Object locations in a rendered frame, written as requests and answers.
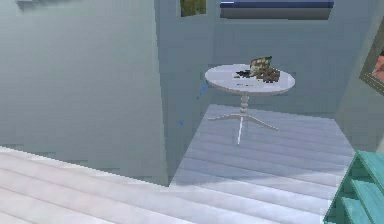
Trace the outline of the green and brown box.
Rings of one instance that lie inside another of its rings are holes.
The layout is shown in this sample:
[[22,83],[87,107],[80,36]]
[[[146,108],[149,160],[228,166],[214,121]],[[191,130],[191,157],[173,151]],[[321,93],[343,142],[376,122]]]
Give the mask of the green and brown box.
[[269,68],[271,64],[271,60],[272,60],[271,56],[253,59],[250,64],[250,72],[255,73],[262,68]]

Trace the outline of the teal slatted shelf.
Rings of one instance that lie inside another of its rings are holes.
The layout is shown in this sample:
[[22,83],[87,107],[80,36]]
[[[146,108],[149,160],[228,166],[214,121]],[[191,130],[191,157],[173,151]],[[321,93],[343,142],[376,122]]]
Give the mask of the teal slatted shelf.
[[323,224],[384,224],[384,154],[356,150]]

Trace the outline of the white round pedestal table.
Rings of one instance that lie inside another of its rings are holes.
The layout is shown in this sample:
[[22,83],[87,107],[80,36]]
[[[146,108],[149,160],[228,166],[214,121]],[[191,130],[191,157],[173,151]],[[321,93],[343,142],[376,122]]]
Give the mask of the white round pedestal table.
[[284,71],[280,72],[279,80],[273,83],[258,81],[256,78],[236,78],[237,73],[245,71],[247,67],[247,64],[221,65],[213,67],[205,73],[205,79],[212,87],[241,96],[241,106],[238,114],[210,118],[210,121],[238,119],[239,130],[237,143],[240,143],[241,141],[243,124],[245,122],[253,122],[266,128],[276,130],[276,127],[268,125],[247,114],[248,100],[250,96],[279,95],[288,92],[295,86],[295,79],[291,74]]

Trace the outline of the blue window blind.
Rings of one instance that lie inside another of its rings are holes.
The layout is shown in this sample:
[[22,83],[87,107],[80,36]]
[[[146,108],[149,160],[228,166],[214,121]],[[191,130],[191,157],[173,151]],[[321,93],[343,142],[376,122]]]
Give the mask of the blue window blind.
[[225,19],[327,20],[335,0],[220,0]]

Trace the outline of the green framed picture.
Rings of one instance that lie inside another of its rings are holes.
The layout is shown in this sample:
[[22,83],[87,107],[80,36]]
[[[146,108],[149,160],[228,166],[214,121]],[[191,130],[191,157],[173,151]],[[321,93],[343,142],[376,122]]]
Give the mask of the green framed picture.
[[206,0],[180,0],[182,17],[202,15],[206,13]]

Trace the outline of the framed picture with pink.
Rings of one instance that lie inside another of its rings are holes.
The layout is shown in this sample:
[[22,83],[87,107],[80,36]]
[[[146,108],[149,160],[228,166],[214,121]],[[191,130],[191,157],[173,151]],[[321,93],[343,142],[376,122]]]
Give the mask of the framed picture with pink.
[[374,33],[359,79],[384,96],[384,16]]

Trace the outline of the brown speckled bowl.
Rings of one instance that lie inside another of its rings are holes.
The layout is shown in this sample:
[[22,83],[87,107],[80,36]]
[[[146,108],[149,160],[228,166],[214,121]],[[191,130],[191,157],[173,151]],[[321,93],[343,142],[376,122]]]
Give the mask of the brown speckled bowl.
[[280,72],[274,68],[261,68],[256,72],[256,78],[262,79],[266,83],[278,82]]

